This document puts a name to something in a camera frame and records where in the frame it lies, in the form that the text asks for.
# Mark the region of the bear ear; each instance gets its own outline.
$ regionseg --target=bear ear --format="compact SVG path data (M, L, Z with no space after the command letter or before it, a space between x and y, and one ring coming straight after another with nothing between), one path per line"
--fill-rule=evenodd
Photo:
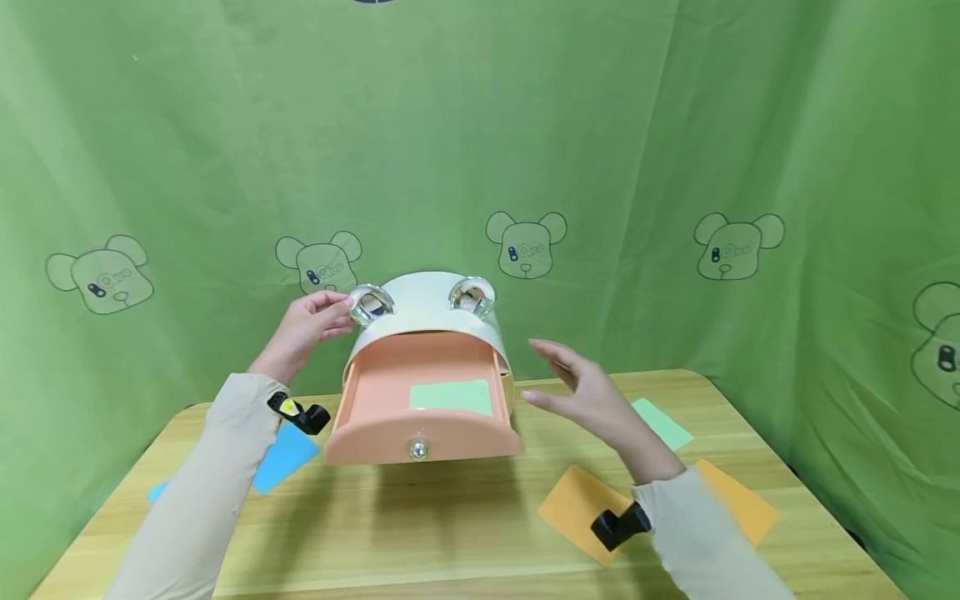
M783 220L775 214L765 214L754 221L760 230L760 247L776 248L783 241Z
M297 254L303 250L303 244L292 237L281 237L276 242L274 253L276 260L287 269L297 269Z
M494 244L502 244L503 232L514 223L516 223L514 218L502 210L494 212L494 214L490 216L490 219L487 219L487 239L494 242Z
M55 288L62 292L77 289L77 282L73 280L73 274L70 273L76 261L77 258L69 254L51 254L47 258L47 278Z
M960 314L960 285L949 281L931 283L913 301L913 316L931 333L945 317Z
M706 246L710 243L713 234L726 224L727 217L719 212L711 212L697 224L697 228L693 230L693 239L697 240L701 246Z
M566 219L559 212L548 212L540 219L540 224L550 232L550 243L556 244L566 236Z
M137 267L142 267L147 264L147 253L143 250L143 246L140 246L140 242L137 242L129 235L114 235L107 240L105 248L126 254Z
M339 246L347 255L347 261L353 262L360 257L363 247L360 246L360 240L349 231L337 231L330 238L330 243Z

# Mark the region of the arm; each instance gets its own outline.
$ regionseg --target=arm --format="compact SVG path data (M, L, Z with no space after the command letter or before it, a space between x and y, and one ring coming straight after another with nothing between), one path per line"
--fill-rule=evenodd
M634 478L634 499L650 518L663 568L690 600L794 597L696 469L686 468L598 365L559 344L530 344L574 393L524 392L524 397L573 420L616 451Z
M253 475L276 439L267 406L322 340L350 332L349 300L319 292L294 301L247 373L232 374L204 432L133 537L105 600L207 600Z
M794 595L756 553L695 468L634 487L663 568L690 600L788 600Z
M284 386L232 374L204 432L133 538L105 600L201 600L213 595L253 474L276 438L267 398Z

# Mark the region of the storage box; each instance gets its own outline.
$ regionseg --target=storage box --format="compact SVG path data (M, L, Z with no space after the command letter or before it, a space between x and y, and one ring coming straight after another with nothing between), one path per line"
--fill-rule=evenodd
M488 281L421 272L351 294L361 331L324 447L329 465L506 456L514 380Z

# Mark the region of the green card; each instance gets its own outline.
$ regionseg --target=green card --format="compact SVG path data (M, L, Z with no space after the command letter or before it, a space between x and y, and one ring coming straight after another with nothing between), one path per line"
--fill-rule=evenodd
M410 408L445 408L493 416L490 386L486 379L412 386Z
M676 450L693 440L690 432L667 417L647 398L641 398L633 402L632 406L643 420L647 421L647 424L654 430L654 433L659 435L660 439L663 440L671 450Z

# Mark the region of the clear acrylic ear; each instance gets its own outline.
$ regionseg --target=clear acrylic ear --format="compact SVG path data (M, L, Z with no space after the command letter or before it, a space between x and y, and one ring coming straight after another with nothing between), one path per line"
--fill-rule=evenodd
M483 319L493 310L496 293L482 277L464 277L450 290L450 310L466 310Z
M372 283L358 285L350 292L350 299L353 300L353 306L350 307L350 317L361 327L369 327L371 323L383 315L393 315L394 299L387 294L386 290Z

